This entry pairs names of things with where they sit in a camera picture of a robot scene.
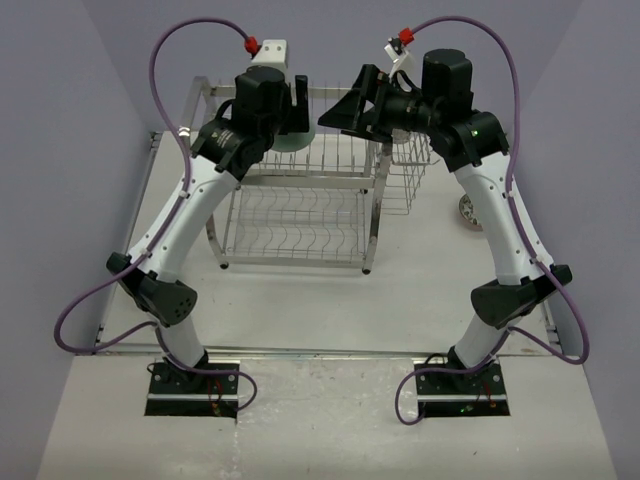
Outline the celadon green bowl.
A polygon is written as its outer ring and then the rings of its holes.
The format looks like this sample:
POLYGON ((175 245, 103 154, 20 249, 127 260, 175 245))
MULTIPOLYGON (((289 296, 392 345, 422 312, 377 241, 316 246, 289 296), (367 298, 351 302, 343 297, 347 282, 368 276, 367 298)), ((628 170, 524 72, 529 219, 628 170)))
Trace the celadon green bowl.
POLYGON ((283 135, 276 135, 271 150, 278 153, 294 153, 307 148, 314 138, 314 131, 290 132, 283 135))

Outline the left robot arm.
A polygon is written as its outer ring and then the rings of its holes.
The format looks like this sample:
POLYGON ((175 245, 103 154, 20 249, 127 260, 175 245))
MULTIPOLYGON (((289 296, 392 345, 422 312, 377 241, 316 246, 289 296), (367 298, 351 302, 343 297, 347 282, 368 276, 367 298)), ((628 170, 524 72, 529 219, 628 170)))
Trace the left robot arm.
POLYGON ((195 393, 208 379, 204 346, 191 312, 198 294, 179 278, 198 235, 217 206, 261 162, 279 136, 310 130, 308 78, 254 66, 235 79, 235 95, 195 137, 186 129, 180 146, 186 166, 180 182, 144 237, 107 261, 121 288, 145 312, 169 361, 172 380, 195 393))

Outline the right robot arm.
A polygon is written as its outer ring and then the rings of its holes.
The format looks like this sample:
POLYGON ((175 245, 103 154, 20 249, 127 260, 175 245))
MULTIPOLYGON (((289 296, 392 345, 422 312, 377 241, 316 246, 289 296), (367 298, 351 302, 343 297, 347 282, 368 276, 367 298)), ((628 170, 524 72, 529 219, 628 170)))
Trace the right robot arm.
POLYGON ((497 352, 509 327, 552 295, 555 274, 572 279, 545 249, 526 253, 521 235, 537 235, 531 220, 514 221, 509 208, 517 194, 507 177, 511 160, 500 121, 472 105, 473 66, 455 49, 436 49, 423 57, 419 86, 404 90, 395 77, 372 64, 362 66, 351 89, 318 122, 324 127, 379 143, 395 130, 424 134, 432 149, 472 202, 494 261, 495 279, 471 293, 474 317, 463 337, 449 350, 448 385, 467 393, 482 379, 479 367, 497 352))

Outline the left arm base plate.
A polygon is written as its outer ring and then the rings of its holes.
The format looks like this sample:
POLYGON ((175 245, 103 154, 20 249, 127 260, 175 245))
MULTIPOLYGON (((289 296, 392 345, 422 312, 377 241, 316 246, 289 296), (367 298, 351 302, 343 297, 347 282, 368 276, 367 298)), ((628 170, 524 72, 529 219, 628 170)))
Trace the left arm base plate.
POLYGON ((146 416, 210 417, 236 419, 239 407, 238 363, 208 363, 200 368, 230 371, 226 375, 197 375, 178 371, 165 361, 147 366, 150 383, 146 416))

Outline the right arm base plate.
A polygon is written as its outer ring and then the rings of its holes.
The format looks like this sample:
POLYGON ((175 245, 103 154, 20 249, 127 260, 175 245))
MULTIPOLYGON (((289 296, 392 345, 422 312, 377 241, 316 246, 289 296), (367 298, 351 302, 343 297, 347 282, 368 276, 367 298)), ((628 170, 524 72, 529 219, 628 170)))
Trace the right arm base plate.
POLYGON ((495 361, 471 375, 422 373, 415 378, 423 418, 509 416, 501 365, 495 361))

